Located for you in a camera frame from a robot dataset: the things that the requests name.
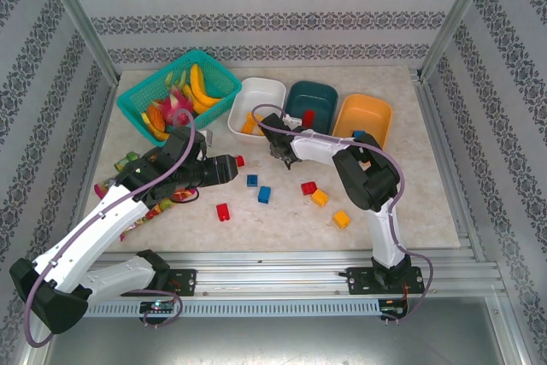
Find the white plastic bin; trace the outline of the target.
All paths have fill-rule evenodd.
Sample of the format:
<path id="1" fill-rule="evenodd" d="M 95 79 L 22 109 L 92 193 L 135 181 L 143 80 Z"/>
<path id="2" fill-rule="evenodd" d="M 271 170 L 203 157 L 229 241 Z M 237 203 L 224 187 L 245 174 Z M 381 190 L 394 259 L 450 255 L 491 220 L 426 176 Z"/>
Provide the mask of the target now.
<path id="1" fill-rule="evenodd" d="M 246 144 L 264 144 L 267 139 L 255 127 L 251 134 L 241 132 L 247 121 L 247 114 L 257 105 L 267 103 L 282 107 L 286 88 L 274 79 L 251 77 L 242 81 L 242 88 L 233 101 L 227 125 L 236 140 Z"/>

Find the dark teal plastic bin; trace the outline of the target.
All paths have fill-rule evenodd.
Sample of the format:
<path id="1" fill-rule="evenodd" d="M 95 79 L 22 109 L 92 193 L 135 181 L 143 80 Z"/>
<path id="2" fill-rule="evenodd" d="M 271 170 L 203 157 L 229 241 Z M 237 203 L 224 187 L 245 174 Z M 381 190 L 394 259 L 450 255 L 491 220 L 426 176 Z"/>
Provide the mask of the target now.
<path id="1" fill-rule="evenodd" d="M 333 127 L 337 103 L 338 93 L 333 87 L 300 80 L 291 87 L 284 109 L 289 116 L 300 120 L 306 110 L 313 110 L 315 121 L 311 129 L 329 134 Z"/>

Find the yellow toy fruit slice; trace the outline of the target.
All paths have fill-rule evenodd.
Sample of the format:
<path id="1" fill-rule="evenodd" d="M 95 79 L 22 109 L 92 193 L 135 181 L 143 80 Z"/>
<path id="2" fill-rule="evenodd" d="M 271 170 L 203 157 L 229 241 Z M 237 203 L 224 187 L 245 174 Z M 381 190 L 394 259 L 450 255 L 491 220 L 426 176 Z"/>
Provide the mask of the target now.
<path id="1" fill-rule="evenodd" d="M 153 135 L 153 137 L 159 141 L 165 141 L 169 137 L 169 133 L 165 130 L 164 132 L 160 132 L 156 130 L 151 124 L 150 121 L 146 115 L 146 113 L 141 114 L 142 120 L 144 121 L 144 124 L 147 126 L 149 132 Z"/>

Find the colourful snack packet strip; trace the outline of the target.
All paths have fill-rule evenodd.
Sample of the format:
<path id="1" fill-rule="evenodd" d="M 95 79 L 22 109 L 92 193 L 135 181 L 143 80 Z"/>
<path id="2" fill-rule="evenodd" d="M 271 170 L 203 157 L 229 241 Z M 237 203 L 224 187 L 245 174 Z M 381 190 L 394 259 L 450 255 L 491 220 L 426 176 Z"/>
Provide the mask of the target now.
<path id="1" fill-rule="evenodd" d="M 158 215 L 171 209 L 175 205 L 183 204 L 183 203 L 191 203 L 199 199 L 199 197 L 200 197 L 200 193 L 197 188 L 194 188 L 194 189 L 185 188 L 185 189 L 176 190 L 171 197 L 163 198 L 157 205 L 155 205 L 152 209 L 150 209 L 145 214 L 145 216 L 139 218 L 138 220 L 133 222 L 132 225 L 126 228 L 120 235 L 120 241 L 123 242 L 126 236 L 129 234 L 129 232 L 133 231 L 139 226 L 142 226 L 148 221 L 153 220 Z"/>

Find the yellow toy banana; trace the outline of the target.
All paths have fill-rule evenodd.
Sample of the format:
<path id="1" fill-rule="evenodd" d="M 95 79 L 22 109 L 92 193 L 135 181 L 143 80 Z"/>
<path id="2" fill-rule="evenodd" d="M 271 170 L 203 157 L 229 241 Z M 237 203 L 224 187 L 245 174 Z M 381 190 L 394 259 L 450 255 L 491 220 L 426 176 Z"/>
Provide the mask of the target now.
<path id="1" fill-rule="evenodd" d="M 220 98 L 210 97 L 207 94 L 203 71 L 196 63 L 191 66 L 190 81 L 193 95 L 201 104 L 211 107 L 216 105 L 221 100 Z"/>
<path id="2" fill-rule="evenodd" d="M 210 97 L 206 93 L 205 88 L 200 85 L 192 88 L 190 85 L 184 84 L 182 92 L 184 97 L 191 102 L 193 110 L 199 115 L 205 113 L 221 101 L 221 98 Z"/>

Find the orange toy fruit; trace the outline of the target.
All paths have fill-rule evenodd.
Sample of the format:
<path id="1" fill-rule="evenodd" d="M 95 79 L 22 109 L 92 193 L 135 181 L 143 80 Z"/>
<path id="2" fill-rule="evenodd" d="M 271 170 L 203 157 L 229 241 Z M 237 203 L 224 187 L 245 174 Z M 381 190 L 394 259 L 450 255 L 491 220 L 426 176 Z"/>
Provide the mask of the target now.
<path id="1" fill-rule="evenodd" d="M 166 130 L 166 123 L 163 118 L 161 110 L 157 107 L 157 103 L 151 103 L 147 110 L 146 115 L 150 121 L 150 124 L 158 131 L 164 132 Z"/>

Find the pink toy dragon fruit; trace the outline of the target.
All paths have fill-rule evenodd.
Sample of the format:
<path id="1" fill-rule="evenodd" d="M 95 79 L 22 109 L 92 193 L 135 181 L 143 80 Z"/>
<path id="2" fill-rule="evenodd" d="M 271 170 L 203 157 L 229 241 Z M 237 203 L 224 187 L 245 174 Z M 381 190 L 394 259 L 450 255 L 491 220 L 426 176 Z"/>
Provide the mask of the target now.
<path id="1" fill-rule="evenodd" d="M 159 109 L 163 120 L 171 127 L 186 126 L 193 113 L 191 101 L 174 85 L 171 87 L 169 95 L 161 100 Z"/>

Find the teal mesh basket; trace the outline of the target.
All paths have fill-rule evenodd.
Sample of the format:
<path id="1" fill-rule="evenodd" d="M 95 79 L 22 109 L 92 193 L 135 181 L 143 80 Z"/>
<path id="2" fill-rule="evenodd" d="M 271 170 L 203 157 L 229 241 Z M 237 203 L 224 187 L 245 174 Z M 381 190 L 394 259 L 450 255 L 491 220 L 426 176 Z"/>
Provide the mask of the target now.
<path id="1" fill-rule="evenodd" d="M 197 116 L 195 122 L 198 129 L 207 127 L 227 112 L 242 89 L 241 82 L 213 57 L 200 50 L 192 50 L 124 92 L 117 99 L 121 113 L 155 146 L 163 146 L 164 142 L 153 136 L 141 114 L 153 100 L 168 96 L 166 79 L 169 74 L 173 75 L 172 80 L 180 80 L 183 71 L 185 70 L 188 74 L 194 63 L 203 71 L 204 86 L 208 96 L 220 99 L 212 109 Z"/>

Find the orange plastic bin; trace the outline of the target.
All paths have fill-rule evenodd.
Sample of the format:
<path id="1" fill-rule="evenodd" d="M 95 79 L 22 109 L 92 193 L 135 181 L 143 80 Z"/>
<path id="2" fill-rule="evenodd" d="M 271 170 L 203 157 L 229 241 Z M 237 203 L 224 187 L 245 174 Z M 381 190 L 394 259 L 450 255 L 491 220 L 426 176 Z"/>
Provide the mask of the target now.
<path id="1" fill-rule="evenodd" d="M 392 109 L 387 102 L 377 97 L 352 94 L 343 101 L 332 135 L 349 138 L 355 132 L 366 132 L 375 138 L 381 148 L 384 148 L 391 120 Z"/>

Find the left controller board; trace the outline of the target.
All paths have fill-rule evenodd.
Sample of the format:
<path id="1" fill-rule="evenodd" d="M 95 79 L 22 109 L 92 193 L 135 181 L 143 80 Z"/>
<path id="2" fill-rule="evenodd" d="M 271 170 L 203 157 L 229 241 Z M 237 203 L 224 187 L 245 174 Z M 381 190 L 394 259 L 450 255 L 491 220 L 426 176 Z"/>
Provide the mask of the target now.
<path id="1" fill-rule="evenodd" d="M 175 304 L 170 301 L 148 301 L 141 302 L 139 306 L 139 313 L 144 315 L 149 314 L 158 314 L 158 315 L 171 315 L 174 312 Z"/>

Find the controller board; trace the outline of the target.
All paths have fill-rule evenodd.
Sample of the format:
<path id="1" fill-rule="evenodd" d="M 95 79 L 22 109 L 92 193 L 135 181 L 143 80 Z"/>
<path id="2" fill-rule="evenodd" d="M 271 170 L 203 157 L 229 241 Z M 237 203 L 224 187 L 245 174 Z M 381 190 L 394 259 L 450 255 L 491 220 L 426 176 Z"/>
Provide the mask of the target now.
<path id="1" fill-rule="evenodd" d="M 175 304 L 170 301 L 148 301 L 141 302 L 139 306 L 139 313 L 144 315 L 149 314 L 158 314 L 158 315 L 171 315 L 174 312 Z"/>
<path id="2" fill-rule="evenodd" d="M 401 320 L 408 313 L 409 306 L 406 301 L 379 300 L 381 318 L 388 321 Z"/>

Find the right controller board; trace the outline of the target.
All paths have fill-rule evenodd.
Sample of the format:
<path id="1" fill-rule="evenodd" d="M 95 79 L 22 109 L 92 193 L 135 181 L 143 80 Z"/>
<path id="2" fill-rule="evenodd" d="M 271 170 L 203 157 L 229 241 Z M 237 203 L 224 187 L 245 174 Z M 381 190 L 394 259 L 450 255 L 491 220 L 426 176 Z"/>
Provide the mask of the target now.
<path id="1" fill-rule="evenodd" d="M 381 318 L 388 321 L 401 320 L 408 313 L 409 306 L 406 301 L 379 300 Z"/>

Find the aluminium mounting rail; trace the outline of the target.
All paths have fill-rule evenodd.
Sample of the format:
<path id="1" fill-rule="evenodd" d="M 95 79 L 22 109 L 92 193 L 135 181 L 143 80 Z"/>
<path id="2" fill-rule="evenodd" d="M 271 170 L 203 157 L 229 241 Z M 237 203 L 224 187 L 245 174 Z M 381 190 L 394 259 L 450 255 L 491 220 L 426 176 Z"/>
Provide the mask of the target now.
<path id="1" fill-rule="evenodd" d="M 494 262 L 477 262 L 468 241 L 459 249 L 423 250 L 413 264 L 433 276 L 430 297 L 489 297 L 506 293 Z M 197 270 L 196 297 L 297 298 L 348 295 L 346 268 L 368 267 L 369 250 L 165 252 L 173 268 Z"/>

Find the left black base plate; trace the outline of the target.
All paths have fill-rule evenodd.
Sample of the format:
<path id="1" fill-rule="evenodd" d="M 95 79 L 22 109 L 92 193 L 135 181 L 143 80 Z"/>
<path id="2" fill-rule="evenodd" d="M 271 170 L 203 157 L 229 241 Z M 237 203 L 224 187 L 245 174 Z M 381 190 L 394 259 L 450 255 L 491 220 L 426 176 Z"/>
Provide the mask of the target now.
<path id="1" fill-rule="evenodd" d="M 193 297 L 197 284 L 197 270 L 171 269 L 164 291 L 175 293 L 180 297 Z"/>

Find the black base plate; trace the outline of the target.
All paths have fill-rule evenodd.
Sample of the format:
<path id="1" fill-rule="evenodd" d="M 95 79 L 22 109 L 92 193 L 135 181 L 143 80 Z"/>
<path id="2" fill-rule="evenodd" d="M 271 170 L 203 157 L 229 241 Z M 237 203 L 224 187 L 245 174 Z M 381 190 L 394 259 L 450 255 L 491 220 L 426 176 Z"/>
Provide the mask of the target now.
<path id="1" fill-rule="evenodd" d="M 193 297 L 197 284 L 197 270 L 171 269 L 164 291 L 175 293 L 180 297 Z"/>
<path id="2" fill-rule="evenodd" d="M 348 283 L 350 295 L 388 295 L 388 294 L 409 294 L 418 295 L 425 290 L 426 281 L 424 280 L 421 269 L 410 267 L 403 276 L 383 285 L 372 267 L 347 268 L 345 276 Z"/>

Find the left aluminium side rail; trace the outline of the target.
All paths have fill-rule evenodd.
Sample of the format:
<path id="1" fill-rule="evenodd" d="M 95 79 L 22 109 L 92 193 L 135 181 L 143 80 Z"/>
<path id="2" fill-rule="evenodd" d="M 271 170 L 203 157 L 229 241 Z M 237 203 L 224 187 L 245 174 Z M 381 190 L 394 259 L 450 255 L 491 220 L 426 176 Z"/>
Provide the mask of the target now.
<path id="1" fill-rule="evenodd" d="M 95 175 L 97 169 L 97 163 L 107 132 L 109 119 L 112 113 L 113 106 L 115 104 L 115 96 L 117 93 L 119 82 L 119 80 L 116 80 L 113 83 L 113 85 L 109 89 L 108 98 L 104 102 L 102 116 L 100 122 L 97 125 L 95 138 L 91 146 L 91 152 L 87 158 L 87 163 L 85 165 L 85 174 L 83 176 L 81 186 L 78 191 L 77 202 L 73 207 L 71 219 L 67 226 L 67 232 L 75 227 L 85 214 L 85 206 L 87 204 L 88 197 L 90 196 L 93 176 Z"/>

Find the aluminium side rail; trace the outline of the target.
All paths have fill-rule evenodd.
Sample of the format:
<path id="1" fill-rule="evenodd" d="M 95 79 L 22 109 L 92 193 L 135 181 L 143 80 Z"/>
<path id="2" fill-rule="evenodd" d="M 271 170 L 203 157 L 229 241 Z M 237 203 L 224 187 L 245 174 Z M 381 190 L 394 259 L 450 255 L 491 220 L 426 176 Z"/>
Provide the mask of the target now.
<path id="1" fill-rule="evenodd" d="M 456 231 L 460 237 L 468 239 L 474 259 L 477 262 L 486 262 L 487 258 L 480 246 L 477 230 L 474 226 L 473 218 L 458 178 L 456 165 L 452 159 L 450 147 L 431 92 L 428 85 L 424 84 L 421 80 L 418 70 L 410 69 L 409 76 L 415 88 L 422 118 L 431 142 L 433 154 L 435 155 L 439 175 L 443 182 Z"/>
<path id="2" fill-rule="evenodd" d="M 109 119 L 112 113 L 113 106 L 115 104 L 115 96 L 117 93 L 119 82 L 119 80 L 116 80 L 113 83 L 113 85 L 109 89 L 108 98 L 104 102 L 102 116 L 100 122 L 97 125 L 95 138 L 91 146 L 91 152 L 87 158 L 87 163 L 85 165 L 85 174 L 83 176 L 81 186 L 78 191 L 77 202 L 73 207 L 71 219 L 67 226 L 67 232 L 75 227 L 85 214 L 85 206 L 87 204 L 88 197 L 90 196 L 93 176 L 95 175 L 97 169 L 97 163 L 107 132 Z"/>

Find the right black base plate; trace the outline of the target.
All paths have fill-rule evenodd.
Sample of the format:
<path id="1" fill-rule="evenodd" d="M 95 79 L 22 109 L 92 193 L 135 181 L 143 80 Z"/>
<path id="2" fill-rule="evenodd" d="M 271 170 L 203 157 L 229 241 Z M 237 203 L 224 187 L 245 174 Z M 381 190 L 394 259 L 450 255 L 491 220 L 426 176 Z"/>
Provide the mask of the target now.
<path id="1" fill-rule="evenodd" d="M 421 269 L 410 267 L 403 276 L 383 285 L 372 267 L 347 268 L 345 276 L 348 283 L 350 295 L 388 295 L 388 294 L 409 294 L 418 295 L 425 290 L 426 281 L 424 280 Z"/>

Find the right aluminium side rail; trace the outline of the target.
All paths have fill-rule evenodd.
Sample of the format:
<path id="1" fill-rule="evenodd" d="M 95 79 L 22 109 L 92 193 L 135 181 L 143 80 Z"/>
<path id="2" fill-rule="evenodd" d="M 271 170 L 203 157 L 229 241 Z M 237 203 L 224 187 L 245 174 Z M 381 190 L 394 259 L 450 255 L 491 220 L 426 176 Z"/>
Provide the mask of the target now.
<path id="1" fill-rule="evenodd" d="M 456 231 L 460 237 L 468 239 L 474 259 L 477 262 L 486 262 L 487 258 L 480 246 L 477 230 L 474 226 L 473 218 L 458 178 L 456 165 L 452 159 L 450 147 L 431 92 L 428 85 L 424 84 L 421 80 L 418 70 L 410 69 L 409 76 L 415 88 L 422 118 L 431 142 L 433 154 L 435 155 L 439 175 L 443 182 Z"/>

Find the left aluminium frame post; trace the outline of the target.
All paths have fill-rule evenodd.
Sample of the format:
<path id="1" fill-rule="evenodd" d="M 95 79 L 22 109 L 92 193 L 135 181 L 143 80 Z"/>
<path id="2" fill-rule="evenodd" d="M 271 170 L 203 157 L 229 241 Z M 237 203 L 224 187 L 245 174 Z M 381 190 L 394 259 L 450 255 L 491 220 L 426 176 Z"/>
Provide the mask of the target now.
<path id="1" fill-rule="evenodd" d="M 61 2 L 68 12 L 71 21 L 85 40 L 87 47 L 90 49 L 98 66 L 101 68 L 103 75 L 111 85 L 118 86 L 120 75 L 109 56 L 107 49 L 99 38 L 99 35 L 91 22 L 91 18 L 85 12 L 81 1 L 61 0 Z"/>

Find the aluminium frame post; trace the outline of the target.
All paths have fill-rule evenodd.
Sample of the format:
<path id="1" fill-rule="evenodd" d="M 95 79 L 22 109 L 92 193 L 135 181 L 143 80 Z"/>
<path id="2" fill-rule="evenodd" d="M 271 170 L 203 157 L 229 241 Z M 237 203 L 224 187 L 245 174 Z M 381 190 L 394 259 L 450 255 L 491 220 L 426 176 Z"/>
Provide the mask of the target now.
<path id="1" fill-rule="evenodd" d="M 472 2 L 473 0 L 454 1 L 453 5 L 450 8 L 450 11 L 446 15 L 446 18 L 440 27 L 436 38 L 433 40 L 421 67 L 416 71 L 416 76 L 420 83 L 423 83 L 425 80 L 431 77 L 432 72 L 434 71 L 435 67 L 437 67 L 439 60 L 441 59 L 444 51 L 448 47 L 452 36 L 461 24 L 461 21 L 467 13 Z"/>
<path id="2" fill-rule="evenodd" d="M 101 68 L 103 75 L 111 85 L 118 86 L 120 75 L 109 56 L 107 49 L 99 38 L 99 35 L 91 22 L 91 18 L 85 12 L 81 1 L 61 0 L 61 2 L 68 12 L 71 21 L 85 40 L 87 47 L 90 49 L 98 66 Z"/>

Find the right aluminium frame post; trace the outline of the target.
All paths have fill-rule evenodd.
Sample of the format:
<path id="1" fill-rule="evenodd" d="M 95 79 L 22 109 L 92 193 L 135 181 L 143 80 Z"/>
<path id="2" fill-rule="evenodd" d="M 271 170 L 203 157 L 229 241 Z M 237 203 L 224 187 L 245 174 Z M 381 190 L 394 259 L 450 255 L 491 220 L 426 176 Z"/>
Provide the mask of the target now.
<path id="1" fill-rule="evenodd" d="M 453 5 L 450 8 L 450 11 L 446 15 L 446 18 L 440 27 L 436 38 L 433 40 L 421 67 L 416 71 L 416 76 L 420 83 L 423 83 L 425 80 L 431 77 L 432 72 L 434 71 L 435 67 L 437 67 L 439 60 L 441 59 L 444 51 L 448 47 L 452 36 L 461 24 L 461 21 L 467 13 L 472 2 L 473 0 L 454 1 Z"/>

